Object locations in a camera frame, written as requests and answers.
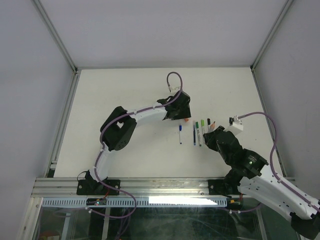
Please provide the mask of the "orange tip marker pen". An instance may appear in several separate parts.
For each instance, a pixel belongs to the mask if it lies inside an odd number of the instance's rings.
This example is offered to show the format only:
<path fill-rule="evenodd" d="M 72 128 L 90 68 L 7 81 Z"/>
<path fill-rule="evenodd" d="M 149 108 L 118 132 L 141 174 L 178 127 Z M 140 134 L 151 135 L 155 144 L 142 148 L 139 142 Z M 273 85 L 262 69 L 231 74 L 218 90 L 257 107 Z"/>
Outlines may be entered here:
<path fill-rule="evenodd" d="M 215 129 L 215 125 L 216 125 L 216 122 L 214 121 L 214 122 L 210 125 L 209 130 L 210 130 L 210 131 L 213 131 L 213 130 Z"/>

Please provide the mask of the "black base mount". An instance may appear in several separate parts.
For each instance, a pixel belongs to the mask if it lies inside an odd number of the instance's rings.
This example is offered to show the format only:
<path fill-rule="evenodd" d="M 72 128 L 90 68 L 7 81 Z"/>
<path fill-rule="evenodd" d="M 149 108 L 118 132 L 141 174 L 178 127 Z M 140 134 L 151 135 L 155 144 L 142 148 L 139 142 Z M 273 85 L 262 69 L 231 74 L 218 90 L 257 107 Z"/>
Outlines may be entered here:
<path fill-rule="evenodd" d="M 94 179 L 81 179 L 78 181 L 76 194 L 78 196 L 118 196 L 118 190 L 110 189 Z"/>
<path fill-rule="evenodd" d="M 229 197 L 233 194 L 233 188 L 228 186 L 222 179 L 209 179 L 208 183 L 208 193 L 209 195 L 222 195 Z"/>

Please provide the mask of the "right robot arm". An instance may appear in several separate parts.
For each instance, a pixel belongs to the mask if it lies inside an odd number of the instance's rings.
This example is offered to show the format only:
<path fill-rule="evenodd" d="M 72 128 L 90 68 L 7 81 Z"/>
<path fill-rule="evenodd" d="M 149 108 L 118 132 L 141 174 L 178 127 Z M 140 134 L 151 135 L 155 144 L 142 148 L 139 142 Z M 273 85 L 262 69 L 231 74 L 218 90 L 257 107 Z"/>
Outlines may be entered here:
<path fill-rule="evenodd" d="M 236 136 L 219 126 L 203 135 L 205 145 L 231 167 L 209 189 L 230 197 L 241 193 L 254 198 L 285 218 L 301 236 L 314 240 L 320 233 L 320 201 L 282 177 L 258 153 L 242 147 Z"/>

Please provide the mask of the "blue gel pen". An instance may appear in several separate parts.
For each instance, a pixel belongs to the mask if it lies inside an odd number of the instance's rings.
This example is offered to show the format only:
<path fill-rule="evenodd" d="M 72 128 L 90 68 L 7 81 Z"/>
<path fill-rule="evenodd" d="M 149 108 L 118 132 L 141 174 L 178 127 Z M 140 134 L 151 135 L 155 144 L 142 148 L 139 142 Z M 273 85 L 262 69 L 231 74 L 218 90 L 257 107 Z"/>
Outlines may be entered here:
<path fill-rule="evenodd" d="M 193 128 L 192 126 L 192 131 L 193 131 L 193 145 L 196 146 L 197 145 L 197 140 L 196 140 L 196 128 Z"/>

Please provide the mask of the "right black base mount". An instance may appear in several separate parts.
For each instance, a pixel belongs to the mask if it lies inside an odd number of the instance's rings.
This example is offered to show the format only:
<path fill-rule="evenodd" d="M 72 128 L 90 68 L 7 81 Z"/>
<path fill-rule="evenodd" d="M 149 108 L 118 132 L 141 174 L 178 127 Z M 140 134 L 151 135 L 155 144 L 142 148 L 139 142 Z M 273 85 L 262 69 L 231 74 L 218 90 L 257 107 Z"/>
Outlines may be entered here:
<path fill-rule="evenodd" d="M 209 195 L 222 195 L 229 197 L 233 194 L 233 188 L 228 186 L 222 179 L 209 179 L 208 183 L 208 193 Z"/>

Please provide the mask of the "white pen dark green end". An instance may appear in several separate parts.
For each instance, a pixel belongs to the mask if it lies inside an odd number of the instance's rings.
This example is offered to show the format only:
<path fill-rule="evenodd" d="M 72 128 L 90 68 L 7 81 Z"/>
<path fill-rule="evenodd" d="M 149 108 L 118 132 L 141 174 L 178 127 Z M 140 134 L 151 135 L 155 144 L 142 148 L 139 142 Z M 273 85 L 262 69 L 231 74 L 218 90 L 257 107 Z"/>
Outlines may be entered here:
<path fill-rule="evenodd" d="M 201 147 L 202 142 L 201 142 L 200 128 L 196 128 L 196 135 L 197 135 L 198 145 Z"/>

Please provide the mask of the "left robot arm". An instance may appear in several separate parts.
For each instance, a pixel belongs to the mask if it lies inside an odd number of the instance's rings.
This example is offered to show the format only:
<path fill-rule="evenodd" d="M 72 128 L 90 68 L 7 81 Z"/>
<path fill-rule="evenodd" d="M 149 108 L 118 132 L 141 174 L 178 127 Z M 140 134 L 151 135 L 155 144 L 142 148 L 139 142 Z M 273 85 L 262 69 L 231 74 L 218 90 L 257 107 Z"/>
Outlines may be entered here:
<path fill-rule="evenodd" d="M 103 192 L 103 180 L 108 178 L 109 155 L 126 147 L 137 127 L 164 120 L 188 119 L 191 117 L 190 101 L 191 97 L 187 93 L 178 91 L 145 108 L 129 111 L 122 106 L 116 107 L 100 127 L 101 149 L 93 167 L 88 171 L 91 179 L 87 188 L 96 195 Z"/>

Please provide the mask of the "aluminium mounting rail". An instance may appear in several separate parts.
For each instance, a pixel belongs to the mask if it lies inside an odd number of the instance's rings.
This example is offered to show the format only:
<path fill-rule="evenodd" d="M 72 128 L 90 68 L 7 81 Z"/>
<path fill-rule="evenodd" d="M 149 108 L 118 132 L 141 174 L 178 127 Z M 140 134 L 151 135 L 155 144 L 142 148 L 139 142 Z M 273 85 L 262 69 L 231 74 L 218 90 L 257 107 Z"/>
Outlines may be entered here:
<path fill-rule="evenodd" d="M 80 181 L 83 177 L 37 178 L 32 197 L 102 197 L 108 189 L 98 186 L 95 190 L 84 186 Z M 132 194 L 136 198 L 148 196 L 186 196 L 212 197 L 217 195 L 214 190 L 223 182 L 222 177 L 189 177 L 189 178 L 147 178 L 147 177 L 116 177 L 109 178 L 111 185 Z"/>

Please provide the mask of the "white pen light green end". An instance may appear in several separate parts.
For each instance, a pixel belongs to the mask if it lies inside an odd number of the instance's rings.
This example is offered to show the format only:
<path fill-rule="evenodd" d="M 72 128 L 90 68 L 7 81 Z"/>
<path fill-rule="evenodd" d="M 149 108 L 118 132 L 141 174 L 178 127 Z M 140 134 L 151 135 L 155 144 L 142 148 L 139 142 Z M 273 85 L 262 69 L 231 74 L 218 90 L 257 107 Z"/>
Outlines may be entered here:
<path fill-rule="evenodd" d="M 204 124 L 204 126 L 201 126 L 201 131 L 202 131 L 202 141 L 203 141 L 203 144 L 205 145 L 206 144 L 206 141 L 205 141 L 205 133 L 206 133 L 205 124 Z"/>

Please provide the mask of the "white pen black end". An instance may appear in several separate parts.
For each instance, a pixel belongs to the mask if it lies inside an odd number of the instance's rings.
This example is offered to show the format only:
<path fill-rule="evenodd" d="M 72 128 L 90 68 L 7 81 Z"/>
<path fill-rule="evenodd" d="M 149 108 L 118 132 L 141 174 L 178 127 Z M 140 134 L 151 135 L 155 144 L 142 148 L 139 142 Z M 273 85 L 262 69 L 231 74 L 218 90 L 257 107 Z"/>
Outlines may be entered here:
<path fill-rule="evenodd" d="M 210 131 L 210 128 L 211 128 L 211 119 L 207 118 L 207 130 L 208 130 L 208 132 Z"/>

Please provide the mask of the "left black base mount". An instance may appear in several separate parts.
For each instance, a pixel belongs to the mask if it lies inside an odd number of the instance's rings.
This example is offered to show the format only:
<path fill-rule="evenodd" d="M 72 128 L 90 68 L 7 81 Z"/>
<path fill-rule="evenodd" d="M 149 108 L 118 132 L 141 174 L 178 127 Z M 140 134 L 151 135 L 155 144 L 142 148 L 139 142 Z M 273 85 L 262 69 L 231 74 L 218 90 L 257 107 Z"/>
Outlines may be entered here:
<path fill-rule="evenodd" d="M 94 179 L 81 179 L 78 181 L 76 194 L 78 196 L 118 196 L 118 190 L 110 189 Z"/>

